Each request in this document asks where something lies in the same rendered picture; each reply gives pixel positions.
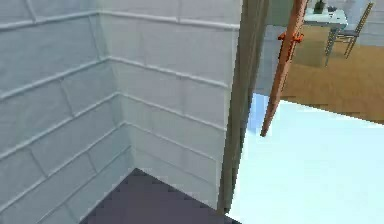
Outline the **orange-brown room door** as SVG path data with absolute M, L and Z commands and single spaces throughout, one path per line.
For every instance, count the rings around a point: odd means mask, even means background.
M 300 32 L 300 29 L 304 23 L 306 7 L 307 0 L 293 0 L 287 29 L 284 33 L 278 36 L 278 39 L 281 40 L 282 43 L 278 57 L 278 65 L 269 95 L 268 106 L 261 128 L 260 135 L 262 137 L 267 135 L 275 112 L 278 108 L 296 44 L 303 40 L 304 35 Z

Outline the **white table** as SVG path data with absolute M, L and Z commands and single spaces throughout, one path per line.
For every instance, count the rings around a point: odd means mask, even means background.
M 342 9 L 336 9 L 334 12 L 325 9 L 321 14 L 315 14 L 313 8 L 307 8 L 304 15 L 304 24 L 330 29 L 325 48 L 325 65 L 328 65 L 337 35 L 348 25 L 345 12 Z

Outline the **tan wooden chair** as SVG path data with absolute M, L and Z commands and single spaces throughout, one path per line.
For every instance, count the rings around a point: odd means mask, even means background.
M 353 47 L 355 46 L 356 42 L 357 42 L 357 39 L 359 38 L 360 36 L 360 32 L 362 31 L 366 21 L 367 21 L 367 18 L 369 17 L 369 14 L 372 10 L 374 6 L 374 3 L 373 2 L 369 2 L 362 14 L 362 16 L 360 17 L 360 20 L 359 22 L 357 23 L 356 27 L 352 30 L 349 30 L 349 29 L 344 29 L 344 30 L 341 30 L 337 36 L 336 36 L 336 41 L 337 42 L 342 42 L 342 43 L 346 43 L 347 44 L 347 47 L 346 47 L 346 50 L 344 52 L 344 56 L 346 58 L 349 57 Z

